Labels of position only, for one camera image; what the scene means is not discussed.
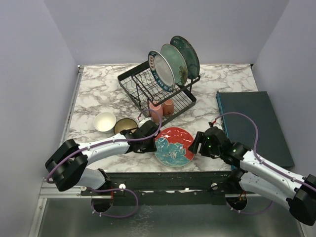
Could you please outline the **red plate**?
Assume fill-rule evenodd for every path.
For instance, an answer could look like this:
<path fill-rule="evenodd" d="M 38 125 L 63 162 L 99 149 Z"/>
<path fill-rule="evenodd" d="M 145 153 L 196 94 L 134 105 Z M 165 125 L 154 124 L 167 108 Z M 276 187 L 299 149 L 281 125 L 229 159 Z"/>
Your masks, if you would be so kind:
<path fill-rule="evenodd" d="M 155 138 L 155 156 L 168 167 L 183 167 L 194 158 L 194 154 L 188 150 L 193 141 L 192 135 L 182 128 L 165 128 Z"/>

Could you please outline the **plain pink mug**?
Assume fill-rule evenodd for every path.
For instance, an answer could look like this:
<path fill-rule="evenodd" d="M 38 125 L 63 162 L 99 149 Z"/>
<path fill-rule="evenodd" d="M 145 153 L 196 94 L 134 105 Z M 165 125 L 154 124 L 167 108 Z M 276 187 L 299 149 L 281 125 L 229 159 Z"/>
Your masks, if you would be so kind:
<path fill-rule="evenodd" d="M 154 105 L 154 103 L 155 101 L 149 102 L 149 109 L 155 111 L 155 113 L 154 112 L 149 112 L 149 113 L 154 122 L 159 122 L 159 120 L 162 119 L 163 117 L 163 108 L 162 108 L 162 105 Z"/>

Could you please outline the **pink printed coffee mug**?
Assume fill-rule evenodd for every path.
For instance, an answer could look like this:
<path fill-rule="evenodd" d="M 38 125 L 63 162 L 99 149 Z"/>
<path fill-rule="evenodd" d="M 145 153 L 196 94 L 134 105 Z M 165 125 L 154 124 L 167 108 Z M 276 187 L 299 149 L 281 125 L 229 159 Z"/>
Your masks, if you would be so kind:
<path fill-rule="evenodd" d="M 163 109 L 163 115 L 164 116 L 171 116 L 174 113 L 174 102 L 173 102 L 173 100 L 171 98 L 166 100 L 163 103 L 162 109 Z"/>

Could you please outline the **black wire dish rack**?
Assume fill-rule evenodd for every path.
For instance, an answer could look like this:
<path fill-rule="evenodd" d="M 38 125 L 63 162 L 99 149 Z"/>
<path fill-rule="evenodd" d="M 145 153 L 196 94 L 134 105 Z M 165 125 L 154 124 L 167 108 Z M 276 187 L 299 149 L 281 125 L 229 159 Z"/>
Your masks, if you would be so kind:
<path fill-rule="evenodd" d="M 200 76 L 188 79 L 185 85 L 175 85 L 172 92 L 164 91 L 155 81 L 147 61 L 118 76 L 120 86 L 140 111 L 147 109 L 151 102 L 161 105 L 168 99 L 173 100 L 174 112 L 162 117 L 162 125 L 171 122 L 196 104 L 197 99 L 191 90 L 192 85 L 199 80 Z"/>

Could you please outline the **light blue floral plate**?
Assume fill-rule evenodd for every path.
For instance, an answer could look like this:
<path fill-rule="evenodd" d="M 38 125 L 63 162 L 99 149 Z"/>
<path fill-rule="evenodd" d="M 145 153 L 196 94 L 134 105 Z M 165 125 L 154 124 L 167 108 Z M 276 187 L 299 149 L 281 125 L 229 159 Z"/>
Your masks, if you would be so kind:
<path fill-rule="evenodd" d="M 171 44 L 164 44 L 160 53 L 169 63 L 174 74 L 175 83 L 185 85 L 188 79 L 188 69 L 180 51 Z"/>

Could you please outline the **blue ceramic plate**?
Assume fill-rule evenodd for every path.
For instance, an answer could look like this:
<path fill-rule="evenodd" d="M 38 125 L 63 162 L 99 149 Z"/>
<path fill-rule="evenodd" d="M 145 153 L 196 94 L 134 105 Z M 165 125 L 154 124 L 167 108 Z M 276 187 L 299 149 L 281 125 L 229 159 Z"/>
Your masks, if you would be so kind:
<path fill-rule="evenodd" d="M 170 44 L 182 54 L 188 69 L 188 78 L 195 79 L 199 76 L 200 63 L 193 46 L 182 36 L 174 36 Z"/>

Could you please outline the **white plate lettered rim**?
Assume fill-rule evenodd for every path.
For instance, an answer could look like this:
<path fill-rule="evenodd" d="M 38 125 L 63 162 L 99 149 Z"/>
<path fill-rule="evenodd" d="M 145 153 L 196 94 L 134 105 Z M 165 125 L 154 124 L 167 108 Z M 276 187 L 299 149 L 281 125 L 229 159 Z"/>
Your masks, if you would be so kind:
<path fill-rule="evenodd" d="M 158 86 L 166 92 L 172 92 L 175 78 L 167 60 L 159 52 L 152 50 L 148 53 L 148 63 Z"/>

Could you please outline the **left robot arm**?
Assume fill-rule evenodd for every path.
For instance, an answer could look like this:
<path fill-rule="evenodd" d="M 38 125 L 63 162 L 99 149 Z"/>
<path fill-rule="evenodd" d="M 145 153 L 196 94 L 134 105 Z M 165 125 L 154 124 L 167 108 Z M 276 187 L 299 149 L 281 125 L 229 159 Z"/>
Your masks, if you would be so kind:
<path fill-rule="evenodd" d="M 65 141 L 45 163 L 46 181 L 56 185 L 58 191 L 74 186 L 85 186 L 104 195 L 111 186 L 104 170 L 90 169 L 89 165 L 116 155 L 130 152 L 147 153 L 156 150 L 155 137 L 161 126 L 149 120 L 134 132 L 122 132 L 100 141 L 78 144 L 74 139 Z"/>

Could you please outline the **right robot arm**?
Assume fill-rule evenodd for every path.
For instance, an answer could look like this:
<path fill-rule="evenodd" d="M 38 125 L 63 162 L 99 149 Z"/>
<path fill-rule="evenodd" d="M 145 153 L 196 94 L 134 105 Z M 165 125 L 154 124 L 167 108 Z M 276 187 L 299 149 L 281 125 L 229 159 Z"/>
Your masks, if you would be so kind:
<path fill-rule="evenodd" d="M 312 226 L 316 222 L 316 177 L 288 171 L 257 155 L 242 143 L 232 143 L 214 126 L 198 132 L 189 151 L 204 157 L 220 158 L 236 170 L 227 181 L 234 194 L 241 190 L 259 194 L 279 203 L 299 222 Z"/>

